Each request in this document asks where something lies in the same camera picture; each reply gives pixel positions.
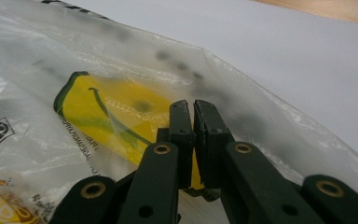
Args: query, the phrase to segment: plastic bag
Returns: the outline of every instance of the plastic bag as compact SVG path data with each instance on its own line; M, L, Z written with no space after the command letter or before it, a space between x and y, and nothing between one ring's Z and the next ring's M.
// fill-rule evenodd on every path
M18 195L41 221L48 221L76 181L90 175L118 180L136 169L134 162L142 156L129 149L138 141L130 141L112 116L104 127L118 135L96 139L88 135L95 120L87 131L56 114L60 105L56 101L55 111L54 101L75 71L88 71L103 90L103 104L121 105L111 108L120 108L123 118L150 105L126 107L133 100L119 83L138 93L153 92L161 106L183 99L209 101L236 139L261 148L286 178L301 184L307 175L331 175L358 191L358 155L352 149L211 52L68 8L0 1L0 173L21 176ZM87 93L95 95L95 90ZM153 130L166 123L164 113L150 117L154 126L138 116L126 127L136 133L148 127L145 139L153 141ZM218 201L206 203L183 192L179 213L184 223L227 222Z

